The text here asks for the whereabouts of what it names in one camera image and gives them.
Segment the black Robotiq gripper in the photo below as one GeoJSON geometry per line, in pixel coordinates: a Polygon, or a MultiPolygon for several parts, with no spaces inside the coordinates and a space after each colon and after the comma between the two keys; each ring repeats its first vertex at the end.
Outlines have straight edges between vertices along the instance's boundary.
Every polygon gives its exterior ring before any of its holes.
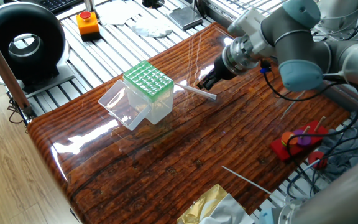
{"type": "Polygon", "coordinates": [[[218,81],[220,81],[220,79],[231,80],[234,77],[236,77],[236,74],[232,73],[225,66],[222,55],[220,55],[214,61],[214,69],[212,69],[201,81],[198,82],[197,87],[210,90],[218,81]]]}

